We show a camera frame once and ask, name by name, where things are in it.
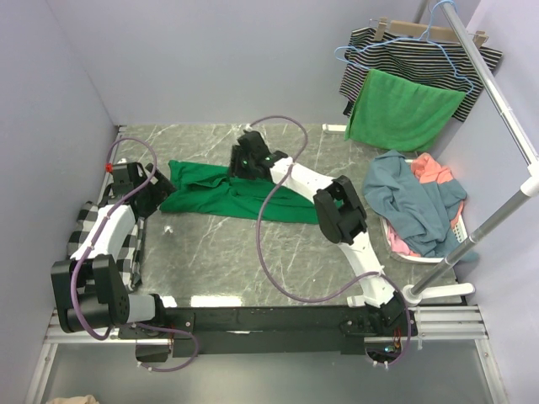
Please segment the green t-shirt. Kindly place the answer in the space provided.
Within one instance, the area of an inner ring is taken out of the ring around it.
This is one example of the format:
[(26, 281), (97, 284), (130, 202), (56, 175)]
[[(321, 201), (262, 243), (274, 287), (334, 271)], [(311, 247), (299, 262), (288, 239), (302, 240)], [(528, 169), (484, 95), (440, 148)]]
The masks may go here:
[(275, 187), (263, 179), (229, 177), (225, 166), (171, 160), (168, 162), (170, 182), (176, 191), (161, 203), (167, 214), (196, 213), (265, 221), (316, 225), (318, 216), (312, 197), (289, 188), (288, 178), (272, 196)]

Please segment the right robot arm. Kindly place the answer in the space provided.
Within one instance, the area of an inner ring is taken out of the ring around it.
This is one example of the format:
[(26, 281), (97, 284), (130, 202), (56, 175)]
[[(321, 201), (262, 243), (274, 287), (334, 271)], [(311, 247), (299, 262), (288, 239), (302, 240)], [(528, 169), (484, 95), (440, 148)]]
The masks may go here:
[[(360, 284), (363, 295), (355, 306), (372, 311), (370, 326), (381, 336), (392, 333), (404, 316), (407, 336), (413, 335), (412, 316), (403, 292), (384, 273), (367, 231), (366, 211), (351, 180), (346, 176), (332, 178), (296, 162), (282, 151), (270, 151), (262, 135), (245, 129), (232, 147), (228, 172), (233, 177), (263, 179), (274, 187), (259, 210), (255, 224), (256, 250), (261, 268), (271, 284), (288, 298), (307, 304), (330, 301), (354, 284)], [(325, 238), (338, 246), (346, 256), (355, 277), (339, 290), (318, 298), (303, 298), (286, 291), (270, 274), (261, 245), (264, 211), (281, 187), (313, 202), (318, 226)]]

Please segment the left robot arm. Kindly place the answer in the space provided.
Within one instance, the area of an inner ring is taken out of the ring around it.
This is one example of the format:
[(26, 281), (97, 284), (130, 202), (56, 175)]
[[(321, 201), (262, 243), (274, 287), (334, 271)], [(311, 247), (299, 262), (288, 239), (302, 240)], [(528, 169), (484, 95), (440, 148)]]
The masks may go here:
[(147, 218), (176, 188), (151, 163), (109, 165), (112, 181), (99, 203), (85, 203), (67, 243), (67, 257), (51, 268), (63, 332), (138, 322), (149, 338), (168, 329), (159, 295), (135, 296)]

